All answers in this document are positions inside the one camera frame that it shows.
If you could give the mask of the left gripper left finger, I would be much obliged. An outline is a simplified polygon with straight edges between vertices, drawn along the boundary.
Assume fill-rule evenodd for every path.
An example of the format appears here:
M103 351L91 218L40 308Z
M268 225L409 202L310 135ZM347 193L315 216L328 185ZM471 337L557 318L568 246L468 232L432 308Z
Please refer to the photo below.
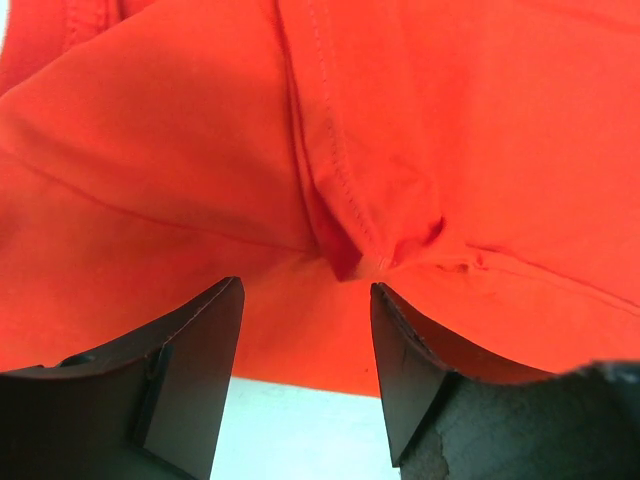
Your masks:
M208 478L244 298L230 277L56 366L3 373L2 477Z

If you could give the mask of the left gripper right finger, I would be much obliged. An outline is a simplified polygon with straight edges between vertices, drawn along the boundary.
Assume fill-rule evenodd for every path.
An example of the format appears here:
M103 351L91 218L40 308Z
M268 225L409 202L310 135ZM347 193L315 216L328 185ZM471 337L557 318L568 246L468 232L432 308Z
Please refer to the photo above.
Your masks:
M371 288L390 457L404 479L635 479L639 366L519 364Z

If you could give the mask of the orange t shirt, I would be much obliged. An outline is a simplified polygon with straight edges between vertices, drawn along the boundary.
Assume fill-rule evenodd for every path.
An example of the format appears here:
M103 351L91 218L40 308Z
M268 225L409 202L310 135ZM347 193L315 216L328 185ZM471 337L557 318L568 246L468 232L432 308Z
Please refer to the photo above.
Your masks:
M1 366L237 276L237 375L374 395L369 289L521 369L639 357L635 1L13 1Z

